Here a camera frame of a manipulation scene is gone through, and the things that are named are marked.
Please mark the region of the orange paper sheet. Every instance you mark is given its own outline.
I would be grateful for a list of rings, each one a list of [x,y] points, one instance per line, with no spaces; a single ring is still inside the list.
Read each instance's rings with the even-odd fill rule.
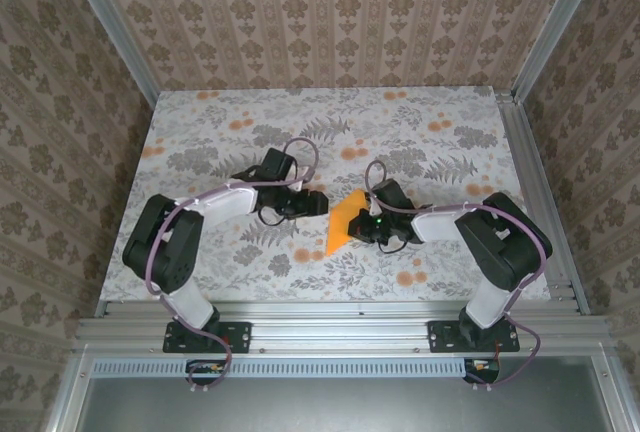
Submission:
[[[349,223],[359,215],[361,209],[367,208],[365,192],[362,189],[356,189],[331,209],[326,256],[332,255],[351,240],[351,236],[348,234]]]

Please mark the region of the grey metal sheet panel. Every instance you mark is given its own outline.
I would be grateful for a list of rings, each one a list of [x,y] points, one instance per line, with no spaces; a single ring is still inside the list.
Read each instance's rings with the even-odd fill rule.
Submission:
[[[451,379],[99,379],[78,432],[613,432],[587,377],[490,392]]]

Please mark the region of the small black connector box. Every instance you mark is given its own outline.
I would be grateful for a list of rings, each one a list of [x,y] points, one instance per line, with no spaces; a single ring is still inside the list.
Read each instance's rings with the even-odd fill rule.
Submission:
[[[193,389],[209,389],[226,375],[226,366],[224,359],[188,361],[185,365],[186,380]]]
[[[463,380],[470,384],[493,384],[500,373],[498,359],[465,359]]]

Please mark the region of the long aluminium frame rail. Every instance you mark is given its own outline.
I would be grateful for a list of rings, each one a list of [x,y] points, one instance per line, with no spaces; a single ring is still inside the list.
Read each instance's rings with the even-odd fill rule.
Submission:
[[[457,318],[460,301],[427,302],[221,302],[227,321],[252,323],[253,357],[424,357],[427,325]],[[524,301],[512,310],[524,326],[520,355],[539,335],[542,356],[590,356],[612,346],[606,321],[579,312],[574,300]],[[170,317],[157,302],[112,302],[97,318],[83,319],[72,350],[97,356],[162,354]]]

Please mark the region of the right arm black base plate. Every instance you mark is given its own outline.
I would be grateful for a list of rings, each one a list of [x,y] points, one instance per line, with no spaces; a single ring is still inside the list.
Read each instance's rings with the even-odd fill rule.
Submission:
[[[430,321],[427,329],[432,353],[520,351],[516,328],[505,319],[488,329],[481,329],[473,322],[461,324],[456,320]]]

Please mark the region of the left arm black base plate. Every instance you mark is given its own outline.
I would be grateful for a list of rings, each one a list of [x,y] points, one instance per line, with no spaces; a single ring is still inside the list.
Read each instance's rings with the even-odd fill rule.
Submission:
[[[250,322],[222,321],[207,327],[206,331],[224,341],[233,353],[246,354],[251,343],[252,324]],[[167,324],[162,350],[164,353],[223,353],[224,347],[210,337],[205,337],[187,329],[179,322]]]

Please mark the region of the aluminium table side rail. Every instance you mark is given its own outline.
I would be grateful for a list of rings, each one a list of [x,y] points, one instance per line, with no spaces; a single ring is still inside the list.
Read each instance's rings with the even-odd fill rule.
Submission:
[[[555,302],[569,301],[574,304],[577,313],[589,315],[591,310],[524,106],[506,89],[496,90],[495,99],[522,187],[528,215],[547,235],[553,246],[553,254],[545,270],[550,298]]]

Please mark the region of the aluminium corner post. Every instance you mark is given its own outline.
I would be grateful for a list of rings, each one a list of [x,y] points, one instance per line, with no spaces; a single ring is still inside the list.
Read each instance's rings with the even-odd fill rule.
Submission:
[[[511,88],[515,103],[522,103],[531,92],[581,1],[555,1]]]
[[[131,77],[152,109],[160,94],[160,86],[137,45],[133,33],[129,31],[123,14],[116,7],[115,0],[88,0],[95,15],[101,22]]]

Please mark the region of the aluminium frame side bar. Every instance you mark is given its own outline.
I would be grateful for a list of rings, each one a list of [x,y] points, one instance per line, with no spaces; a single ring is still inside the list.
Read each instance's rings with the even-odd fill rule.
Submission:
[[[69,359],[45,432],[76,432],[91,382],[93,362],[87,353]]]
[[[640,432],[640,410],[620,359],[605,353],[591,359],[613,432]]]

